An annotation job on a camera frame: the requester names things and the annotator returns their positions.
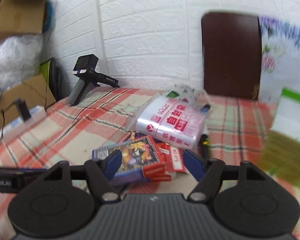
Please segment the blue playing card box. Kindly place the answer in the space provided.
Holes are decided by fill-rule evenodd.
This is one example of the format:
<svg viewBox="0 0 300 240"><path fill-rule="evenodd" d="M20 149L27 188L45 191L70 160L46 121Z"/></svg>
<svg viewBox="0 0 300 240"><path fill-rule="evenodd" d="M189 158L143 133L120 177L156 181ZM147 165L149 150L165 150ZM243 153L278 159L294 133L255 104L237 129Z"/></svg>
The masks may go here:
<svg viewBox="0 0 300 240"><path fill-rule="evenodd" d="M151 136L95 149L92 158L105 159L115 150L121 151L122 164L110 180L114 186L170 180L165 157Z"/></svg>

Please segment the pack of plastic zip bags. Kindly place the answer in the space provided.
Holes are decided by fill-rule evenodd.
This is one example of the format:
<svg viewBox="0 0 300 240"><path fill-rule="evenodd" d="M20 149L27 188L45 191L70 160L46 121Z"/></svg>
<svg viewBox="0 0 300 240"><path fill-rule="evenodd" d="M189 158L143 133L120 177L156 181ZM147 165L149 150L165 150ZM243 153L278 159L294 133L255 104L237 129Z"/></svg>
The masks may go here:
<svg viewBox="0 0 300 240"><path fill-rule="evenodd" d="M202 135L207 134L206 119L212 106L206 90L174 85L140 106L127 119L126 129L177 148L195 150Z"/></svg>

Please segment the red playing card box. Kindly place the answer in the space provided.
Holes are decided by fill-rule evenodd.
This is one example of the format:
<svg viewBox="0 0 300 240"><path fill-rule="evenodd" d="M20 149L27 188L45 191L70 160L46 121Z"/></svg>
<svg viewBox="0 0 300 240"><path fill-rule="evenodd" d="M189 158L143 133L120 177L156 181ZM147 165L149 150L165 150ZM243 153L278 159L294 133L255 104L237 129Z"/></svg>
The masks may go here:
<svg viewBox="0 0 300 240"><path fill-rule="evenodd" d="M158 143L157 146L163 154L166 168L163 173L151 176L151 181L172 181L177 177L178 173L188 173L188 170L183 163L181 149L170 146L169 144L163 142Z"/></svg>

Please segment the black yellow marker pen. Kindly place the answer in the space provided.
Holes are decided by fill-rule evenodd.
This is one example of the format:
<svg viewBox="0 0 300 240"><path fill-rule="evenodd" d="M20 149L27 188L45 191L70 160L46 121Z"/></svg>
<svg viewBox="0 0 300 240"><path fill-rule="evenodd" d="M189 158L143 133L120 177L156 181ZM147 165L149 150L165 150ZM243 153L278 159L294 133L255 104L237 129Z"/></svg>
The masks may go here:
<svg viewBox="0 0 300 240"><path fill-rule="evenodd" d="M207 134L203 134L199 141L200 156L203 159L210 158L210 139Z"/></svg>

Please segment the plaid bed sheet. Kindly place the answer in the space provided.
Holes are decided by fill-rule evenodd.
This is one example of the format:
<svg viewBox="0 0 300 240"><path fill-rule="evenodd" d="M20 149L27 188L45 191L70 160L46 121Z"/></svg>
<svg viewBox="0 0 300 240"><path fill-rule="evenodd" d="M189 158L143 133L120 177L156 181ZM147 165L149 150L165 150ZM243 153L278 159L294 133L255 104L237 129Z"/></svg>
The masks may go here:
<svg viewBox="0 0 300 240"><path fill-rule="evenodd" d="M32 183L0 183L0 229L11 239L295 239L288 221L300 207L292 192L268 176L244 178L255 169L253 150L269 128L274 104L216 96L209 128L217 138L233 136L234 147L221 160L233 165L238 184L208 203L182 192L194 179L178 181L175 193L127 194L118 203L99 205L88 189L100 189L91 162L98 147L123 141L127 118L155 94L149 89L93 90L75 107L61 100L47 117L9 144L0 143L0 166L23 171L42 168Z"/></svg>

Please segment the small black device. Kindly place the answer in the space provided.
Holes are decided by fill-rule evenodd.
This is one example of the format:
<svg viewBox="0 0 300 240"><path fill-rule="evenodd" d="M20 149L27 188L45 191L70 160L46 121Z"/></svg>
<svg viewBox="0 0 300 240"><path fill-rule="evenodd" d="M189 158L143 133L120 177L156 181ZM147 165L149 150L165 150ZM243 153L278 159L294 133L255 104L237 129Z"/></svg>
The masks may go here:
<svg viewBox="0 0 300 240"><path fill-rule="evenodd" d="M27 104L24 100L21 99L16 99L14 101L14 105L19 113L19 116L21 117L21 119L26 122L27 120L29 120L31 118L31 114L30 111L27 107Z"/></svg>

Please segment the green cardboard box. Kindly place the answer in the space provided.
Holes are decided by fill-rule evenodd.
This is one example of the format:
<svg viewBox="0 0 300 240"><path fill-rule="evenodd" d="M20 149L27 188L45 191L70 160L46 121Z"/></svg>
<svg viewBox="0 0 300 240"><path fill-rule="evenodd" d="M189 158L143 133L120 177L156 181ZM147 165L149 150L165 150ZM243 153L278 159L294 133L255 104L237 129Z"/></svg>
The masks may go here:
<svg viewBox="0 0 300 240"><path fill-rule="evenodd" d="M258 166L300 188L300 92L297 90L282 90Z"/></svg>

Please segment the lower open cardboard box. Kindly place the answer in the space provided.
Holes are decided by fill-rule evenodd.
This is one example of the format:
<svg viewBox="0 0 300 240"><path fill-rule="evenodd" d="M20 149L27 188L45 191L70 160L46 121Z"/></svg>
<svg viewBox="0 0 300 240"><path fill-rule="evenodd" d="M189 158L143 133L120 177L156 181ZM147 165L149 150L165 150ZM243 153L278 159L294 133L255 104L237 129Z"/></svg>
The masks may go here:
<svg viewBox="0 0 300 240"><path fill-rule="evenodd" d="M26 102L28 109L35 106L49 107L56 100L42 74L33 76L21 84L1 93L0 96L0 130L19 116L12 103L21 99Z"/></svg>

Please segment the clear bubble wrap bundle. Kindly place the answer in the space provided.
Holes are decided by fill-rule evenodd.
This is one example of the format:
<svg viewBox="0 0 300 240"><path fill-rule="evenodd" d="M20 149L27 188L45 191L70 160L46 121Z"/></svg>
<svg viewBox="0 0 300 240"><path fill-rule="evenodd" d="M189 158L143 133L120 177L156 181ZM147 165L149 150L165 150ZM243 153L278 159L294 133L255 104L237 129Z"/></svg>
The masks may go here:
<svg viewBox="0 0 300 240"><path fill-rule="evenodd" d="M38 74L42 35L11 36L0 41L0 91Z"/></svg>

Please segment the floral plastic bedding bag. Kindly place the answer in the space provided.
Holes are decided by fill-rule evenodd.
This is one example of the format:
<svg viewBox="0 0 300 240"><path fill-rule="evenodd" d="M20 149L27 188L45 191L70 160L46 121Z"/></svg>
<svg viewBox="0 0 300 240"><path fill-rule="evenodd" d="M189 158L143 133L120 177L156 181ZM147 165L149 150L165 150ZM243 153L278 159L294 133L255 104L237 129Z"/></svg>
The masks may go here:
<svg viewBox="0 0 300 240"><path fill-rule="evenodd" d="M300 91L300 25L258 17L261 31L261 77L258 100L276 103L287 87Z"/></svg>

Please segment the dark brown headboard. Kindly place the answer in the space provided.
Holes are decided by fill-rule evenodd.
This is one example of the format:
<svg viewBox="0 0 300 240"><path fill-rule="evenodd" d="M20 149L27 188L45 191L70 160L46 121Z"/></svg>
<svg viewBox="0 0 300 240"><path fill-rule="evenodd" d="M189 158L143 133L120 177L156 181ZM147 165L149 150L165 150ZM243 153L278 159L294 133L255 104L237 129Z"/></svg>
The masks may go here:
<svg viewBox="0 0 300 240"><path fill-rule="evenodd" d="M208 12L201 25L203 88L212 95L257 100L262 60L258 17Z"/></svg>

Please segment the brown cardboard box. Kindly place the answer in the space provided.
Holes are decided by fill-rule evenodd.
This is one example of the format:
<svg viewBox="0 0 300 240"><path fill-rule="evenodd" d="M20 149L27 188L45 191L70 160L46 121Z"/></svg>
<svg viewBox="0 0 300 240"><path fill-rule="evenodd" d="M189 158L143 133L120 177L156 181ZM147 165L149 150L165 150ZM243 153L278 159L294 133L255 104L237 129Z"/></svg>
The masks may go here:
<svg viewBox="0 0 300 240"><path fill-rule="evenodd" d="M41 34L45 0L0 0L0 41L26 34Z"/></svg>

